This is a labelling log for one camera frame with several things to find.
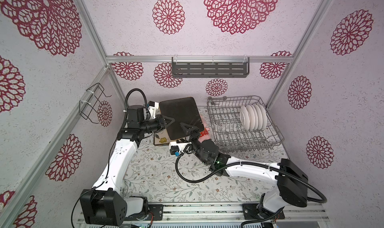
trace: gray wire dish rack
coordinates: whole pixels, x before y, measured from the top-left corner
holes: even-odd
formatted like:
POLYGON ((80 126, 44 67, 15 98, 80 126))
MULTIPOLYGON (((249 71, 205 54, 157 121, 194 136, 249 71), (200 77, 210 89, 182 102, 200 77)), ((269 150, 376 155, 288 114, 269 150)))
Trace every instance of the gray wire dish rack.
POLYGON ((241 106, 255 103, 265 105, 259 96, 233 96, 212 98, 207 109, 215 143, 221 152, 270 149, 280 145, 284 138, 266 111, 268 123, 265 130, 246 131, 240 121, 241 106))

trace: dish rack tines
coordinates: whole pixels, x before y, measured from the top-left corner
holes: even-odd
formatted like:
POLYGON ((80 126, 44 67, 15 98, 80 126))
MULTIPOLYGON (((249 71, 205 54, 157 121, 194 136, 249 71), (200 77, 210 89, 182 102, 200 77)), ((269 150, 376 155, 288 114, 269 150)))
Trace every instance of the dish rack tines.
POLYGON ((207 110, 212 132, 215 143, 222 152, 270 149, 283 142, 284 138, 268 111, 266 111, 268 123, 265 130, 246 131, 242 128, 241 106, 255 103, 265 108, 259 96, 208 98, 207 110))

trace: red floral medallion pattern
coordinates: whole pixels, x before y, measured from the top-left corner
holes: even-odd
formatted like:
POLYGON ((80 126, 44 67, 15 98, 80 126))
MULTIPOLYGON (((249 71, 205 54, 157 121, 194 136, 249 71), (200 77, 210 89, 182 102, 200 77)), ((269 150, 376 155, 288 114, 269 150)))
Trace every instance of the red floral medallion pattern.
POLYGON ((228 89, 228 83, 224 79, 215 78, 207 83, 205 91, 211 96, 223 95, 228 89))
POLYGON ((245 33, 264 22, 278 0, 204 0, 207 16, 222 32, 245 33))
POLYGON ((354 11, 343 18, 331 37, 333 53, 345 55, 355 51, 368 38, 372 23, 372 14, 364 9, 354 11))
POLYGON ((13 228, 31 228, 35 223, 35 217, 37 214, 37 202, 35 196, 29 197, 28 203, 22 209, 22 212, 17 216, 13 223, 13 228))
POLYGON ((0 56, 0 113, 18 106, 24 95, 23 76, 10 61, 0 56))
MULTIPOLYGON (((291 56, 292 54, 287 51, 278 51, 273 53, 272 56, 291 56)), ((283 62, 264 62, 260 67, 260 74, 267 79, 274 79, 280 77, 285 66, 287 64, 283 62)))
POLYGON ((307 144, 308 159, 318 168, 327 168, 333 162, 333 149, 324 137, 312 137, 307 144))
POLYGON ((303 108, 310 101, 312 94, 311 83, 304 76, 296 77, 288 89, 288 101, 295 109, 303 108))
POLYGON ((97 118, 103 126, 108 126, 112 121, 112 108, 109 102, 102 101, 97 109, 97 118))
MULTIPOLYGON (((130 53, 118 52, 114 56, 133 56, 130 53)), ((117 75, 126 80, 136 80, 143 75, 143 66, 141 62, 118 62, 112 63, 112 68, 117 75)))
POLYGON ((70 134, 45 174, 50 180, 68 179, 79 167, 83 155, 82 149, 79 139, 70 134))
POLYGON ((165 34, 175 34, 184 25, 183 7, 177 0, 158 0, 152 9, 156 27, 165 34))
POLYGON ((81 22, 72 0, 0 0, 0 5, 38 48, 67 56, 79 47, 81 22))
POLYGON ((14 191, 8 190, 0 194, 0 212, 4 209, 5 205, 8 203, 14 193, 14 191))
POLYGON ((159 64, 155 68, 153 76, 158 84, 168 88, 177 87, 183 81, 182 78, 172 76, 172 65, 169 62, 159 64))

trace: white floral table surface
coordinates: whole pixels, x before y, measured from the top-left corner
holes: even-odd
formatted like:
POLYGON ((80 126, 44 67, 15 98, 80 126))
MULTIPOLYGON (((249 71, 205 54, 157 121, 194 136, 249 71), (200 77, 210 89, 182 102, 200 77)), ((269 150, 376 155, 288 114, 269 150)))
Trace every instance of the white floral table surface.
MULTIPOLYGON (((199 108, 209 124, 206 108, 199 108)), ((250 161, 279 162, 287 158, 282 145, 262 151, 229 153, 250 161)), ((245 177, 212 176, 201 183, 187 183, 175 171, 176 156, 168 146, 153 145, 153 137, 142 140, 126 171, 123 194, 125 198, 145 196, 149 202, 257 202, 273 186, 245 177)), ((188 179, 197 180, 209 174, 208 166, 194 155, 185 155, 179 161, 180 172, 188 179)))

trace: white plate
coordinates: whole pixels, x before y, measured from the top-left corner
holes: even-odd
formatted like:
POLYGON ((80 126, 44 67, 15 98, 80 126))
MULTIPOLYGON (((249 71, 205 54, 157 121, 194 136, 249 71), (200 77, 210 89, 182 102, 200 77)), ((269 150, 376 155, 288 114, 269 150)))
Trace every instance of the white plate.
POLYGON ((260 110, 260 107, 257 104, 254 104, 253 107, 255 108, 257 118, 258 118, 258 126, 255 126, 255 130, 260 130, 263 126, 263 115, 262 111, 260 110))
POLYGON ((253 112, 251 105, 247 105, 245 108, 249 115, 249 130, 253 130, 255 128, 255 113, 253 112))
POLYGON ((257 104, 257 105, 260 107, 260 110, 262 111, 262 116, 263 116, 262 130, 264 130, 266 128, 266 124, 268 122, 268 120, 266 119, 266 112, 265 112, 265 109, 263 108, 262 105, 260 105, 260 104, 257 104))
POLYGON ((249 130, 250 118, 245 106, 241 106, 240 108, 240 121, 241 124, 244 126, 244 129, 249 130))
POLYGON ((256 108, 255 108, 255 106, 252 106, 251 105, 251 107, 252 107, 252 110, 253 110, 253 114, 255 115, 255 128, 254 128, 254 130, 257 130, 257 127, 258 127, 258 125, 259 125, 259 118, 258 118, 258 116, 257 116, 257 112, 256 112, 256 108))

